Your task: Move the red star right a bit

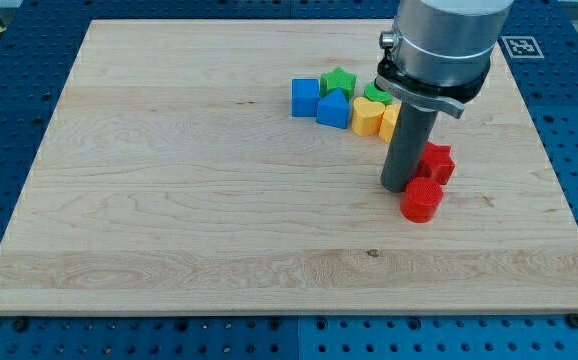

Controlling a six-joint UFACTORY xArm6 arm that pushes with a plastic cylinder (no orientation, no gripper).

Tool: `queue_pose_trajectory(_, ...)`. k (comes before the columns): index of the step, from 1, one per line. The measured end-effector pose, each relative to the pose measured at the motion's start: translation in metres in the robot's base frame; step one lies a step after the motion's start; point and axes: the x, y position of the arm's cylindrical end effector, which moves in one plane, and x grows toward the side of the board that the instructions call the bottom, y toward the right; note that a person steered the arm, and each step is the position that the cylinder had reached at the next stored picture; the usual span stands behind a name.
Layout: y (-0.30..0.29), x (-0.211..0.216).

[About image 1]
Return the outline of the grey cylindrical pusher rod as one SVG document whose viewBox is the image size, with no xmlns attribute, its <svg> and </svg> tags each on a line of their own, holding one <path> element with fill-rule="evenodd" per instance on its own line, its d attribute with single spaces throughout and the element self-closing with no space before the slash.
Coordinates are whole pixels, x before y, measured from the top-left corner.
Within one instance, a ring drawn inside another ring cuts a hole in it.
<svg viewBox="0 0 578 360">
<path fill-rule="evenodd" d="M 381 173 L 381 184 L 401 193 L 416 174 L 437 112 L 403 103 Z"/>
</svg>

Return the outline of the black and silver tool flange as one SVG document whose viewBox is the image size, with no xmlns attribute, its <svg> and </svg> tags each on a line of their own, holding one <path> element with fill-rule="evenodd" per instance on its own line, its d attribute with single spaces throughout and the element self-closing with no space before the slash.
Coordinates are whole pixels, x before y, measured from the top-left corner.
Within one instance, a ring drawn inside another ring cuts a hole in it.
<svg viewBox="0 0 578 360">
<path fill-rule="evenodd" d="M 488 60 L 484 70 L 475 79 L 459 85 L 440 86 L 405 75 L 393 62 L 384 57 L 377 65 L 374 84 L 379 90 L 391 94 L 404 103 L 444 112 L 459 119 L 465 110 L 465 104 L 480 92 L 490 68 L 491 61 Z"/>
</svg>

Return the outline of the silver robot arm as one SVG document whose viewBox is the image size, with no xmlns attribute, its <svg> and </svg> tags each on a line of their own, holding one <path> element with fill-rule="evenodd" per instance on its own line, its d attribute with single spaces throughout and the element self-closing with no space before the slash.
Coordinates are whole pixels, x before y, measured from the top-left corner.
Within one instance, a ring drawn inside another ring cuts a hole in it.
<svg viewBox="0 0 578 360">
<path fill-rule="evenodd" d="M 402 0 L 374 84 L 401 101 L 381 183 L 402 192 L 414 177 L 437 115 L 458 119 L 482 88 L 511 0 Z"/>
</svg>

